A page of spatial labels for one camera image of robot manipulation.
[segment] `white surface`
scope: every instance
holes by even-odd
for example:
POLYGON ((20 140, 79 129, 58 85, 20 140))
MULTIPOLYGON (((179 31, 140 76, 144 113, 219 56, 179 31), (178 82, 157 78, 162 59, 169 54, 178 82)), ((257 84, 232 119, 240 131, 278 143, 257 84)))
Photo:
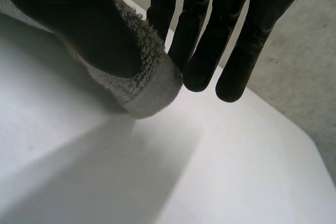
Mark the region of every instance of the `white surface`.
POLYGON ((221 102, 219 74, 135 121, 53 36, 0 16, 0 223, 336 223, 311 139, 249 90, 221 102))

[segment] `black glove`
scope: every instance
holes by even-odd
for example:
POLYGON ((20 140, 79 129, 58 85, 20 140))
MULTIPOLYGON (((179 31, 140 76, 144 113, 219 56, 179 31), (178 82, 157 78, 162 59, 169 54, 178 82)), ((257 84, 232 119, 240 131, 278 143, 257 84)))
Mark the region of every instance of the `black glove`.
POLYGON ((69 43, 95 68, 129 78, 141 69, 141 48, 114 0, 12 0, 23 13, 69 43))
MULTIPOLYGON (((207 27, 194 52, 209 0, 184 0, 169 56, 183 72, 185 86, 195 92, 209 84, 246 0, 213 0, 207 27)), ((261 50, 276 21, 294 0, 250 0, 244 26, 217 83, 217 96, 235 102, 243 94, 261 50)), ((162 37, 174 14, 175 0, 151 0, 149 22, 162 37)))

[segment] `fuzzy gray fabric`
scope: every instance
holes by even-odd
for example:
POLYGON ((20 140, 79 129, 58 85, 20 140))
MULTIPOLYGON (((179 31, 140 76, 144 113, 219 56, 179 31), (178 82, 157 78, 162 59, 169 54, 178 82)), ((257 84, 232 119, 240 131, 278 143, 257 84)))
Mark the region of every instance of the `fuzzy gray fabric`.
MULTIPOLYGON (((135 77, 118 78, 100 71, 85 62, 69 45, 67 48, 87 68, 90 76, 108 89, 132 116, 146 118, 174 101, 182 86, 182 76, 165 53, 163 41, 148 22, 143 21, 141 15, 123 0, 115 0, 115 4, 141 48, 142 68, 135 77)), ((22 13, 11 0, 0 0, 0 13, 50 32, 22 13)))

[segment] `gray concrete floor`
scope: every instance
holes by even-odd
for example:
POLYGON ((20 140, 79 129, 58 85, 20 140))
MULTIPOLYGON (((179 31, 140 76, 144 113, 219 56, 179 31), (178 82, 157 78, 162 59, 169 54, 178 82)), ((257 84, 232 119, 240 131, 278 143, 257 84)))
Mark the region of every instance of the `gray concrete floor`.
MULTIPOLYGON (((150 0, 133 0, 147 9, 150 0)), ((174 30, 183 0, 177 0, 174 30)), ((244 8, 220 62, 243 25, 244 8)), ((336 183, 336 0, 296 0, 278 21, 249 88, 306 131, 336 183)))

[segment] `hand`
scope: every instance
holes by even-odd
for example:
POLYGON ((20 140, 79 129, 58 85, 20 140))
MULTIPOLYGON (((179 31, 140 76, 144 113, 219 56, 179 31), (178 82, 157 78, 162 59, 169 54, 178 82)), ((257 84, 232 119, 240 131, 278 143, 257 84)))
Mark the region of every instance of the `hand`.
MULTIPOLYGON (((147 19, 165 40, 176 0, 151 0, 147 19)), ((196 50, 209 0, 184 0, 169 56, 195 92, 209 84, 246 0, 213 0, 210 20, 196 50)), ((294 0, 250 0, 235 48, 216 86, 217 96, 235 102, 243 94, 261 50, 276 21, 294 0)))

